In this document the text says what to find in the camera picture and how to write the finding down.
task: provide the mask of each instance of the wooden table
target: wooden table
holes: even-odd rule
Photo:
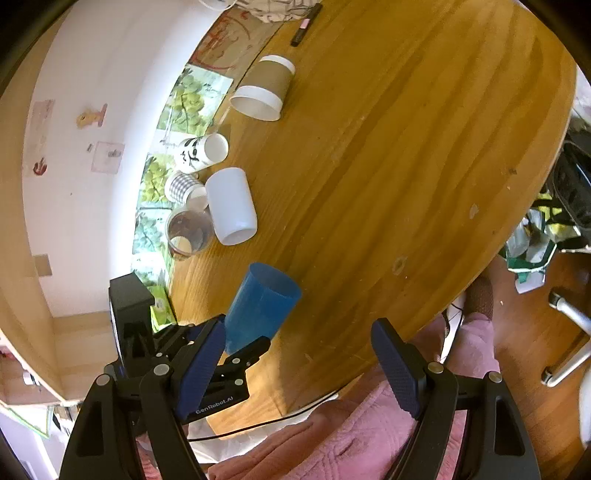
[[[225,312],[254,261],[303,290],[248,371],[250,400],[209,417],[219,432],[366,370],[376,318],[408,339],[448,305],[522,218],[569,117],[574,61],[511,0],[323,3],[299,47],[291,23],[262,52],[297,66],[281,120],[230,111],[222,125],[258,233],[174,273],[185,321]]]

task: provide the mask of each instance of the clear plastic cup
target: clear plastic cup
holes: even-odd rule
[[[168,218],[166,240],[175,258],[188,258],[205,249],[212,237],[212,218],[207,212],[181,207]]]

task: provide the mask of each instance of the white cup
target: white cup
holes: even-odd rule
[[[215,172],[205,189],[213,230],[222,245],[241,244],[255,235],[256,211],[244,170],[230,167]]]
[[[183,141],[175,160],[180,171],[194,173],[224,161],[228,151],[228,141],[222,134],[209,134]]]
[[[199,0],[203,5],[216,12],[223,12],[231,8],[237,0]]]

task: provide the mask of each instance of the checkered paper cup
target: checkered paper cup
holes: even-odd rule
[[[181,171],[175,171],[164,184],[166,198],[196,210],[207,207],[207,192],[203,183]]]

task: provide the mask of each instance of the pink fabric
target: pink fabric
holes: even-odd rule
[[[439,315],[412,342],[431,361],[439,359],[443,339]],[[492,322],[484,315],[465,320],[447,366],[479,378],[499,371]],[[465,413],[456,413],[438,480],[453,476],[465,420]],[[382,480],[414,426],[376,366],[342,399],[322,404],[306,421],[276,432],[247,454],[213,465],[208,475],[211,480]]]

